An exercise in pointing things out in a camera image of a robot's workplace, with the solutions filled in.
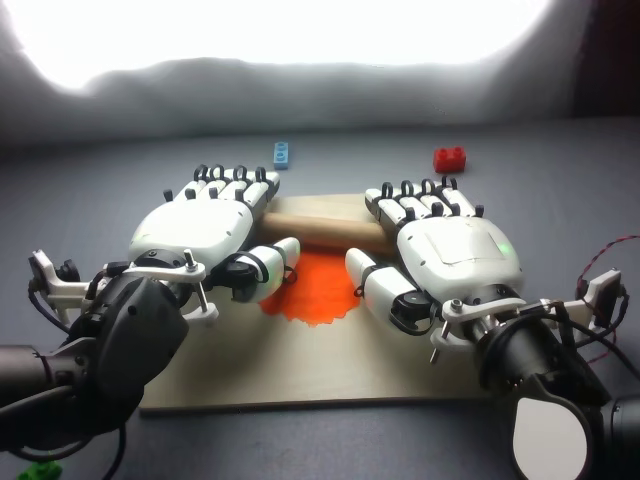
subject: white backdrop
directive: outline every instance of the white backdrop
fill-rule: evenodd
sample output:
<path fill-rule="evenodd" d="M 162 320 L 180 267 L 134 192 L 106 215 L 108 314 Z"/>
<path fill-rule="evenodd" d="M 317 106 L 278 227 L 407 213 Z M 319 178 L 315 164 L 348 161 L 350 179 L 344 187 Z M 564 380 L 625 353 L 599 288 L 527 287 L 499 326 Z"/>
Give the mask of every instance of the white backdrop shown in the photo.
<path fill-rule="evenodd" d="M 442 18 L 419 2 L 376 12 L 336 3 L 323 10 L 331 15 L 298 24 L 293 12 L 274 26 L 269 11 L 250 8 L 246 18 L 192 15 L 191 25 L 145 2 L 91 24 L 86 9 L 73 18 L 62 8 L 91 2 L 4 1 L 0 142 L 9 144 L 562 117 L 593 3 L 510 0 L 522 7 L 511 18 L 491 1 Z"/>

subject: gray wall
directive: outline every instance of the gray wall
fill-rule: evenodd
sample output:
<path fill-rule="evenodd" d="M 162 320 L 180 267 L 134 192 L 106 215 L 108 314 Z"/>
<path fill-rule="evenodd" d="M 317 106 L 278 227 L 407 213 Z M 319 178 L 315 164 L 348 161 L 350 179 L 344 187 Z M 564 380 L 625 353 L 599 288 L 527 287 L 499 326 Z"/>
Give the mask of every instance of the gray wall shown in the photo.
<path fill-rule="evenodd" d="M 19 53 L 7 13 L 0 10 L 0 142 L 563 117 L 570 111 L 592 3 L 553 0 L 530 34 L 474 64 L 376 68 L 171 61 L 105 74 L 84 96 L 60 93 L 39 76 Z"/>

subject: wooden board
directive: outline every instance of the wooden board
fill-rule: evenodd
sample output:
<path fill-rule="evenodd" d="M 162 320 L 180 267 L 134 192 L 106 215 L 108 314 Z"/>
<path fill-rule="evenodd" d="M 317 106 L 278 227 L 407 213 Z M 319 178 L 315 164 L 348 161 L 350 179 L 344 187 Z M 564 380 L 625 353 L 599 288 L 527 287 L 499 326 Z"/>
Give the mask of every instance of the wooden board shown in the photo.
<path fill-rule="evenodd" d="M 362 195 L 280 198 L 272 209 L 373 221 Z M 191 329 L 167 369 L 147 385 L 144 411 L 483 395 L 470 358 L 442 354 L 433 367 L 428 336 L 403 334 L 364 305 L 311 327 L 233 303 L 225 288 L 208 297 L 220 311 L 218 324 Z M 192 299 L 185 311 L 195 306 Z"/>

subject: orange play dough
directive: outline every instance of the orange play dough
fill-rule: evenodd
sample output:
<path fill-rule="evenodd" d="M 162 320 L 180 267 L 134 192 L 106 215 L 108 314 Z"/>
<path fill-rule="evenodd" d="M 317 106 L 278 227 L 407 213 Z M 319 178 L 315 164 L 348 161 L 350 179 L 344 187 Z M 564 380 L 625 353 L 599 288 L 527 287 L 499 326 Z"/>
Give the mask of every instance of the orange play dough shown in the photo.
<path fill-rule="evenodd" d="M 333 323 L 360 303 L 344 265 L 344 254 L 304 251 L 296 266 L 298 280 L 260 303 L 269 315 L 284 314 L 315 327 Z"/>

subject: wooden rolling pin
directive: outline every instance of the wooden rolling pin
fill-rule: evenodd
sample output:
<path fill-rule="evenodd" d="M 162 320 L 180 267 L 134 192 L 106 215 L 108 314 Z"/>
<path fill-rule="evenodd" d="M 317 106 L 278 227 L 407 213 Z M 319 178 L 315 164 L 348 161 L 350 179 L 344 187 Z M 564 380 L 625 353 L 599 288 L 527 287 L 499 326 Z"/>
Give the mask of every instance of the wooden rolling pin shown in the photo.
<path fill-rule="evenodd" d="M 297 238 L 303 247 L 355 247 L 387 256 L 395 254 L 394 245 L 377 223 L 266 212 L 258 223 L 258 240 L 276 242 L 285 237 Z"/>

